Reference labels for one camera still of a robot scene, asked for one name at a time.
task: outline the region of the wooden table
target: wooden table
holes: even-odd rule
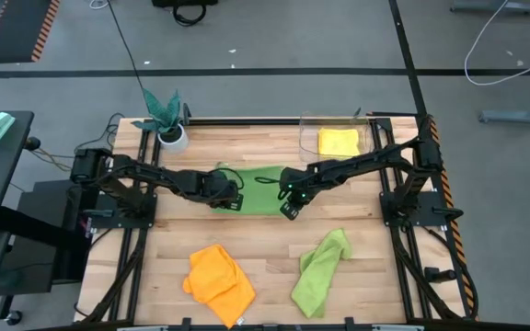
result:
[[[391,120],[397,143],[417,134],[413,118]],[[130,124],[132,121],[121,120],[115,154],[136,157],[141,132]],[[186,131],[190,137],[188,149],[179,155],[161,153],[160,166],[210,170],[224,161],[236,168],[305,167],[298,153],[298,126],[190,126]],[[367,134],[372,142],[371,133]],[[152,144],[148,148],[150,155]],[[394,178],[390,181],[393,188]],[[431,189],[430,182],[425,189]],[[246,324],[342,324],[346,316],[353,316],[355,323],[405,322],[394,251],[382,221],[380,190],[378,172],[352,178],[345,185],[318,194],[291,222],[282,217],[212,213],[205,205],[158,188],[156,224],[146,244],[135,323],[180,325],[183,317],[191,317],[195,325],[221,324],[210,309],[196,303],[181,287],[189,272],[189,255],[216,243],[239,263],[257,292],[244,313]],[[340,227],[351,242],[352,259],[339,263],[325,317],[307,319],[290,298],[299,278],[298,258],[315,248],[330,230]],[[452,268],[449,252],[441,243],[424,231],[416,231],[416,235],[423,266]],[[122,230],[115,229],[89,255],[78,303],[85,313],[91,311],[115,278],[121,239]],[[415,315],[421,316],[411,277],[409,283]],[[125,316],[124,298],[129,286],[126,284],[122,291],[119,317]],[[452,310],[464,314],[455,281],[433,286]]]

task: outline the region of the gray floor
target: gray floor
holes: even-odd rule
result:
[[[452,14],[448,1],[398,3],[417,68],[462,68],[488,19]],[[404,67],[383,0],[222,0],[189,29],[150,1],[113,4],[144,69]],[[471,66],[520,68],[519,62],[530,65],[530,17],[501,17]],[[131,65],[109,10],[90,10],[82,0],[62,1],[39,63],[0,64],[0,70],[88,69]],[[143,84],[164,100],[177,89],[195,116],[350,114],[358,107],[415,112],[405,76],[145,77]],[[491,87],[473,86],[464,77],[422,77],[421,87],[442,135],[455,203],[466,212],[460,226],[480,318],[530,324],[530,126],[477,121],[483,109],[530,108],[530,77]],[[0,110],[17,109],[36,113],[32,134],[57,154],[96,138],[116,111],[144,115],[134,78],[0,79]],[[36,181],[58,178],[66,174],[23,154],[13,182],[30,190]],[[17,199],[11,188],[5,204],[15,207]],[[0,322],[0,329],[67,325],[77,295],[78,286],[64,285],[18,297],[13,308],[25,313],[25,321],[15,327]]]

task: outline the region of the yellow cloth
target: yellow cloth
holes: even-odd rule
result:
[[[190,267],[183,290],[207,304],[231,328],[255,299],[255,290],[243,270],[218,244],[191,254]]]
[[[318,153],[330,156],[359,155],[359,132],[355,129],[336,130],[320,129],[318,131]]]

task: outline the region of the white cable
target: white cable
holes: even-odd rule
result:
[[[102,8],[105,8],[105,7],[108,6],[108,1],[109,1],[109,0],[106,0],[106,2],[103,3],[103,5],[101,5],[101,6],[93,6],[94,3],[96,3],[96,2],[101,2],[101,1],[102,1],[102,0],[91,0],[91,2],[89,3],[89,8],[91,8],[91,9],[95,9],[95,10],[98,10],[98,9],[102,9]]]
[[[478,37],[476,38],[476,41],[474,41],[474,44],[471,46],[471,49],[469,50],[469,52],[467,53],[467,56],[466,56],[466,60],[464,61],[464,71],[466,72],[466,78],[467,80],[475,85],[475,86],[493,86],[493,85],[496,85],[498,83],[502,83],[504,81],[507,81],[509,79],[513,79],[515,77],[518,77],[522,74],[526,74],[528,72],[530,72],[530,68],[529,69],[526,69],[518,74],[513,74],[511,76],[508,76],[508,77],[504,77],[502,79],[499,79],[497,81],[493,81],[493,82],[486,82],[486,83],[478,83],[474,80],[472,80],[470,77],[469,77],[469,73],[467,72],[467,60],[469,60],[469,56],[471,55],[471,53],[474,51],[474,49],[476,48],[476,45],[478,45],[478,41],[480,38],[482,38],[482,34],[484,33],[484,31],[486,30],[486,28],[488,27],[488,25],[490,24],[490,22],[498,15],[498,13],[501,12],[501,10],[506,6],[506,4],[508,3],[508,0],[505,0],[504,3],[502,3],[502,6],[500,8],[498,8],[498,10],[496,11],[496,13],[494,13],[494,15],[492,15],[492,17],[488,20],[488,22],[486,22],[486,25],[484,25],[484,28],[482,28],[482,30],[479,32],[478,34]]]

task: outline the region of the floor mat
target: floor mat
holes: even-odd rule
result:
[[[58,10],[59,0],[6,0],[0,11],[0,63],[38,61]]]

